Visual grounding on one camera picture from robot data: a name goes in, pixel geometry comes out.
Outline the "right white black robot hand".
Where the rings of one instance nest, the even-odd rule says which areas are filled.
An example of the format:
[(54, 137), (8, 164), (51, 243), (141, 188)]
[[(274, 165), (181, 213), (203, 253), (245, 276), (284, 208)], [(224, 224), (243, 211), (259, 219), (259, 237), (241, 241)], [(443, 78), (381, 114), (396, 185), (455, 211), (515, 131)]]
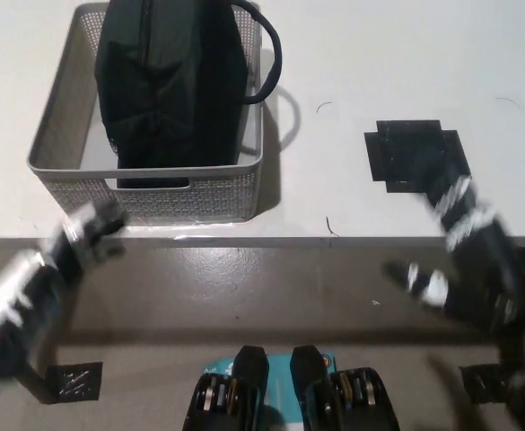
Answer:
[(412, 173), (458, 275), (450, 280), (439, 269), (393, 260), (384, 263), (385, 276), (424, 308), (484, 333), (525, 328), (525, 268), (496, 211), (445, 154), (422, 153)]

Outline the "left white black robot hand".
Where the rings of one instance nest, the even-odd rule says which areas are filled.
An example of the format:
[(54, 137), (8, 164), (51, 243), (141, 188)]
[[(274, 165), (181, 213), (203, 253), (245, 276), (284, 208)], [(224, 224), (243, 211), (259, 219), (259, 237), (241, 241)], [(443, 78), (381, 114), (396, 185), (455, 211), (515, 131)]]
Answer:
[(0, 380), (20, 372), (85, 273), (123, 251), (103, 240), (126, 221), (126, 212), (114, 200), (88, 203), (0, 271)]

